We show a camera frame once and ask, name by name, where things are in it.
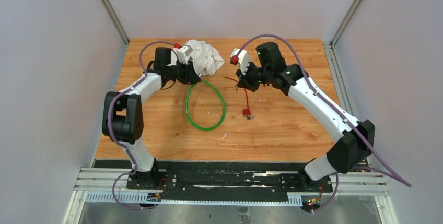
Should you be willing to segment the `red cable lock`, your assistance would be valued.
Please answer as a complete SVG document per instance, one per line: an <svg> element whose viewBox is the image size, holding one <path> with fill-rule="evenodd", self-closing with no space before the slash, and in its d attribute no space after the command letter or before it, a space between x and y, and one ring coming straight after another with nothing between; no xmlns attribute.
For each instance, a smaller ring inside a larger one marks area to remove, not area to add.
<svg viewBox="0 0 443 224"><path fill-rule="evenodd" d="M227 77L227 76L223 76L223 77L238 83L238 80L236 80L234 78ZM249 106L248 92L247 92L246 88L243 88L243 90L244 90L245 98L246 98L246 108L242 110L242 116L245 117L247 120L251 120L251 119L253 119L253 116L251 114L251 110L250 110L250 106Z"/></svg>

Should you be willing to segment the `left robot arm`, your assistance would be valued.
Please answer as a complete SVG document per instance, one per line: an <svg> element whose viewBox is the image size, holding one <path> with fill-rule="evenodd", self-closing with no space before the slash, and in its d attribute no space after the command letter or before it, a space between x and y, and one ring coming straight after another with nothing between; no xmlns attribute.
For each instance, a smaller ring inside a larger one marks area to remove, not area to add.
<svg viewBox="0 0 443 224"><path fill-rule="evenodd" d="M173 49L157 47L154 60L143 69L137 81L105 95L102 133L128 155L132 165L128 179L135 185L154 189L160 182L158 162L142 138L143 103L169 81L186 85L201 81L193 67L192 51L189 45L176 45Z"/></svg>

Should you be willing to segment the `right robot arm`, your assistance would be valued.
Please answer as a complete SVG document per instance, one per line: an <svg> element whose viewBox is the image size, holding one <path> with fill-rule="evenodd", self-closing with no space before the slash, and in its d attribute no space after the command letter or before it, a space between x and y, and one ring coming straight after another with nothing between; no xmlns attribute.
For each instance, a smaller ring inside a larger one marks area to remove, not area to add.
<svg viewBox="0 0 443 224"><path fill-rule="evenodd" d="M298 64L287 65L275 42L263 43L256 51L260 66L250 60L246 50L232 51L230 61L239 66L238 87L252 92L260 85L279 89L311 113L335 142L326 154L299 169L298 182L303 190L312 191L327 175L347 173L371 155L375 126L370 120L360 121L340 108Z"/></svg>

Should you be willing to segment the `green cable lock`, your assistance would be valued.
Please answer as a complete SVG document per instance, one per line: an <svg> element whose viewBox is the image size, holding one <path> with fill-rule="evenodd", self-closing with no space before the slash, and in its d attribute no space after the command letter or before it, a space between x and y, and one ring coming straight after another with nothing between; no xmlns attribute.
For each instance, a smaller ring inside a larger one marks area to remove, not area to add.
<svg viewBox="0 0 443 224"><path fill-rule="evenodd" d="M214 95L216 95L218 102L219 102L219 110L214 114L212 117L209 118L209 122L203 122L203 119L195 120L193 117L193 114L191 112L190 104L191 104L191 97L193 95L193 92L196 88L196 85L191 85L186 92L185 100L184 100L184 113L187 121L195 128L200 131L213 131L221 126L221 124L224 122L224 119L227 114L227 104L226 101L222 95L222 93L210 82L208 81L202 81L202 84L205 85L208 89L210 89Z"/></svg>

